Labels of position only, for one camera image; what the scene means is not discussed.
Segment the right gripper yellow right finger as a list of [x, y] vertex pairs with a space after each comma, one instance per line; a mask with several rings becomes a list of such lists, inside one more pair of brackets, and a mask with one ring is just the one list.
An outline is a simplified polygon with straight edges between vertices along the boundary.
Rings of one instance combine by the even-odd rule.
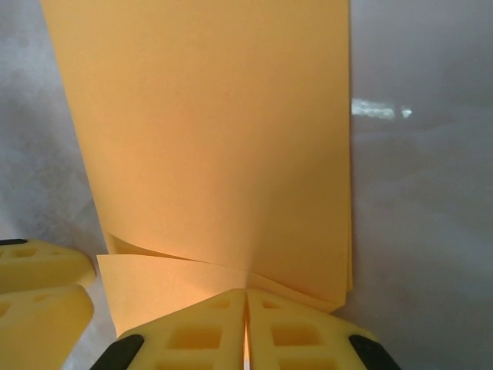
[[250, 370], [403, 370], [349, 321], [259, 289], [247, 301]]

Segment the orange paper sheet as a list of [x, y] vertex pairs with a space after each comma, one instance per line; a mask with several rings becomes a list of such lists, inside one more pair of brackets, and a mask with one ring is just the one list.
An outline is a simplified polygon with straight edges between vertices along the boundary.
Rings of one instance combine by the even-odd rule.
[[233, 288], [350, 290], [349, 0], [41, 0], [118, 334]]

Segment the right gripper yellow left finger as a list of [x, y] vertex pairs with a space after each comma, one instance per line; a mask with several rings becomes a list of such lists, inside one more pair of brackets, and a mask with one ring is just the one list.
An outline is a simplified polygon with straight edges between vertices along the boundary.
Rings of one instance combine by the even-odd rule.
[[229, 290], [130, 329], [90, 370], [243, 370], [246, 299]]

